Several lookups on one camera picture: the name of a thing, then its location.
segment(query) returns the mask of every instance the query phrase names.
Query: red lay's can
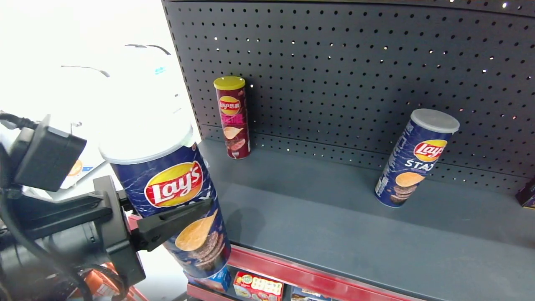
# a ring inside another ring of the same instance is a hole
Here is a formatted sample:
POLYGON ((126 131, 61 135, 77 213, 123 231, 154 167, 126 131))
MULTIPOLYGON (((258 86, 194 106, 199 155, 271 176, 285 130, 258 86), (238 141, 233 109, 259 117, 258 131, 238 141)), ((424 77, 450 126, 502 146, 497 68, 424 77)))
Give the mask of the red lay's can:
POLYGON ((138 119, 114 129, 100 151, 143 217, 212 198, 213 206, 177 229, 164 246, 195 278, 211 277, 225 267, 231 251, 225 223, 187 116, 178 112, 158 115, 154 122, 138 119))
POLYGON ((245 80, 235 76, 220 77, 213 82, 213 86, 217 92, 227 154, 233 159, 243 159, 251 152, 245 80))
POLYGON ((375 187, 381 203, 400 207, 434 167, 459 121, 435 110, 417 109, 388 159, 375 187))

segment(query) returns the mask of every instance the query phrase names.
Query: orange object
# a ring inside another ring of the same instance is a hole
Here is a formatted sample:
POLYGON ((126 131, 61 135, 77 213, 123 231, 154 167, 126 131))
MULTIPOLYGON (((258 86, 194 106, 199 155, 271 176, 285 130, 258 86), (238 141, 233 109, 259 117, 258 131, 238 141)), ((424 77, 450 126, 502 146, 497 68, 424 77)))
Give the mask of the orange object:
POLYGON ((281 301, 284 284, 239 271, 234 279, 236 295, 255 301, 281 301))
MULTIPOLYGON (((104 264, 107 268, 115 272, 115 268, 111 263, 104 264)), ((119 289, 107 276, 97 270, 92 270, 86 276, 86 283, 91 290, 93 298, 96 297, 112 297, 119 294, 119 289)), ((82 295, 76 289, 67 299, 67 301, 82 301, 82 295)), ((135 287, 130 287, 125 298, 126 301, 148 301, 145 296, 140 293, 135 287)))

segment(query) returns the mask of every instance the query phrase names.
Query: gray shelf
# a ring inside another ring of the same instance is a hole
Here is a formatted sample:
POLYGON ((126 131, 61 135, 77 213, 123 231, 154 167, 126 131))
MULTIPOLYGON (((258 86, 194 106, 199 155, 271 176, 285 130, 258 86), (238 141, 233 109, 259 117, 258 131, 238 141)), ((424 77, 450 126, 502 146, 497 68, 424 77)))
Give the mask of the gray shelf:
POLYGON ((428 300, 533 300, 535 211, 511 195, 426 180, 392 209, 377 170, 200 148, 235 244, 428 300))

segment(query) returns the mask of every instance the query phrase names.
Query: lay's logo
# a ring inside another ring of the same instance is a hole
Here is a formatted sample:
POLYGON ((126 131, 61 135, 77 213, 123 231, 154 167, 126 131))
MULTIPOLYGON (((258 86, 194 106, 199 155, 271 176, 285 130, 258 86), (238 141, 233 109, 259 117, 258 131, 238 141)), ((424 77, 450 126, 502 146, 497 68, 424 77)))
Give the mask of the lay's logo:
POLYGON ((172 207, 196 197, 203 174, 197 161, 185 162, 158 173, 145 187, 145 197, 154 207, 172 207))
POLYGON ((236 115, 240 111, 240 101, 231 96, 222 96, 219 108, 225 115, 236 115))
POLYGON ((446 144, 445 140, 427 140, 418 143, 414 148, 414 155, 424 162, 433 162, 440 157, 446 144))

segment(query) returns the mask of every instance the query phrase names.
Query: yellow lid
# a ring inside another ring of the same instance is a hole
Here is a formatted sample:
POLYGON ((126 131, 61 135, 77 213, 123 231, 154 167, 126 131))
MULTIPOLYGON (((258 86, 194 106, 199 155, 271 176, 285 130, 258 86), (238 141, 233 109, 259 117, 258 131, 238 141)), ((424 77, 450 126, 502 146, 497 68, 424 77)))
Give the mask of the yellow lid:
POLYGON ((216 89, 223 91, 232 91, 245 86, 245 80, 237 76, 224 76, 213 81, 216 89))

